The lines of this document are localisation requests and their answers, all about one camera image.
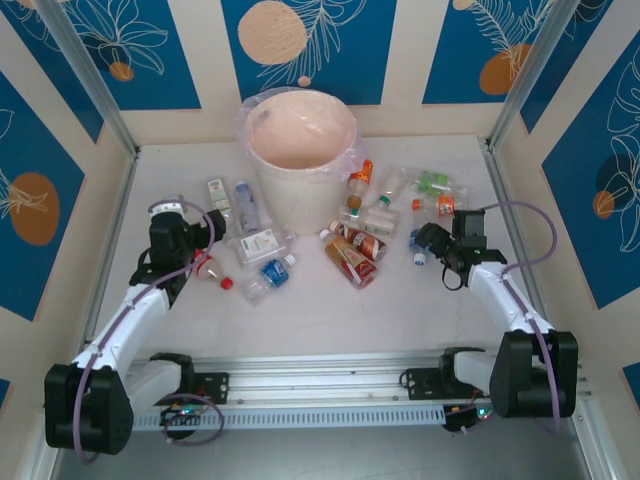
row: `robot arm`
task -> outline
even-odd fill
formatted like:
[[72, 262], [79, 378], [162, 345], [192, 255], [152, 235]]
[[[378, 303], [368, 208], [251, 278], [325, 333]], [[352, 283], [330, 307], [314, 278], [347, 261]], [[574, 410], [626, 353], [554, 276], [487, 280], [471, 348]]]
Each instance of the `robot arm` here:
[[[217, 210], [207, 216], [215, 228], [214, 241], [221, 240], [226, 231], [224, 218]], [[167, 394], [193, 393], [193, 364], [183, 355], [158, 354], [142, 372], [132, 377], [127, 373], [139, 348], [174, 304], [188, 278], [187, 272], [171, 278], [167, 275], [191, 264], [196, 249], [209, 244], [210, 235], [209, 227], [185, 221], [182, 203], [164, 203], [151, 212], [151, 246], [140, 256], [116, 314], [71, 365], [54, 365], [45, 377], [49, 446], [74, 448], [75, 398], [87, 368], [90, 373], [79, 422], [81, 444], [87, 451], [120, 452], [131, 435], [135, 415]]]
[[569, 332], [556, 332], [531, 306], [504, 273], [507, 261], [498, 250], [489, 250], [484, 235], [483, 210], [457, 211], [452, 233], [428, 223], [416, 243], [428, 248], [446, 270], [460, 277], [485, 304], [496, 326], [504, 331], [497, 356], [477, 350], [456, 351], [453, 375], [458, 382], [488, 393], [494, 410], [502, 417], [549, 417], [552, 394], [540, 344], [532, 327], [538, 327], [549, 350], [555, 372], [560, 416], [573, 414], [576, 401], [578, 344]]

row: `white trash bin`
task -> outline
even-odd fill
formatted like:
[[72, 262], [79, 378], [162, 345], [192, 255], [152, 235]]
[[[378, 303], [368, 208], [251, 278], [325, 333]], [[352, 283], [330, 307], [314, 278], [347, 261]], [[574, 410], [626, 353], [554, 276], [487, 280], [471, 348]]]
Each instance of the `white trash bin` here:
[[238, 138], [269, 213], [298, 235], [317, 234], [336, 219], [347, 178], [366, 158], [351, 111], [314, 90], [277, 88], [248, 98]]

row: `white table surface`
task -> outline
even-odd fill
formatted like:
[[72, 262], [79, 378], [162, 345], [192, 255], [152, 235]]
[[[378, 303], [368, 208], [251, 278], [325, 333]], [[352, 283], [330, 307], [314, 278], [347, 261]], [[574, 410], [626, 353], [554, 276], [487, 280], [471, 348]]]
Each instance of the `white table surface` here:
[[[474, 136], [367, 138], [365, 144], [374, 162], [374, 173], [364, 205], [375, 199], [377, 187], [393, 164], [451, 174], [469, 186], [472, 208], [495, 202]], [[148, 205], [181, 193], [208, 210], [211, 202], [206, 184], [219, 177], [226, 180], [228, 190], [236, 179], [248, 179], [256, 192], [261, 215], [266, 215], [251, 165], [237, 143], [142, 148], [96, 332], [120, 305], [138, 256], [149, 246]], [[378, 278], [366, 289], [358, 291], [351, 287], [326, 257], [317, 237], [301, 237], [294, 246], [300, 262], [290, 280], [260, 307], [250, 306], [235, 287], [226, 292], [216, 284], [195, 277], [189, 279], [138, 358], [148, 358], [159, 351], [207, 358], [499, 345], [502, 332], [494, 326], [480, 299], [468, 289], [447, 291], [440, 280], [442, 266], [436, 261], [424, 267], [413, 265], [407, 240], [414, 196], [406, 189], [392, 204], [392, 208], [402, 212], [399, 231], [389, 241], [387, 255], [378, 265]], [[197, 220], [195, 212], [188, 217], [192, 223]], [[514, 262], [513, 248], [499, 211], [487, 213], [485, 232], [489, 247], [500, 249], [509, 262]], [[236, 285], [251, 275], [240, 269], [235, 255], [222, 242], [214, 246], [213, 255]], [[450, 275], [449, 280], [457, 282], [455, 275]], [[519, 274], [515, 276], [522, 285]]]

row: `plastic bag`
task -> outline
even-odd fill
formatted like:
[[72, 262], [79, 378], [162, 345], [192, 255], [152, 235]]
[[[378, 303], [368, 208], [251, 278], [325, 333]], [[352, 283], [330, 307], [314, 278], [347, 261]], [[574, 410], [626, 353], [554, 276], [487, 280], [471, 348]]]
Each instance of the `plastic bag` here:
[[274, 88], [246, 99], [236, 133], [259, 171], [283, 179], [344, 181], [367, 157], [349, 108], [316, 90]]

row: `white bottle cap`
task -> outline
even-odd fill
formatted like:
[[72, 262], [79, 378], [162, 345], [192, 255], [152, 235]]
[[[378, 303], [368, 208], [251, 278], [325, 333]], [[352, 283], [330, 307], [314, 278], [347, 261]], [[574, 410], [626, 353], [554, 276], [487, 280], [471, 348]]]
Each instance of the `white bottle cap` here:
[[290, 267], [293, 267], [298, 262], [298, 259], [293, 253], [290, 253], [284, 257], [284, 261], [287, 262]]
[[327, 230], [326, 228], [320, 232], [320, 240], [324, 240], [327, 235], [331, 235], [331, 230]]
[[419, 266], [424, 265], [427, 261], [427, 256], [424, 253], [416, 253], [413, 255], [413, 263]]

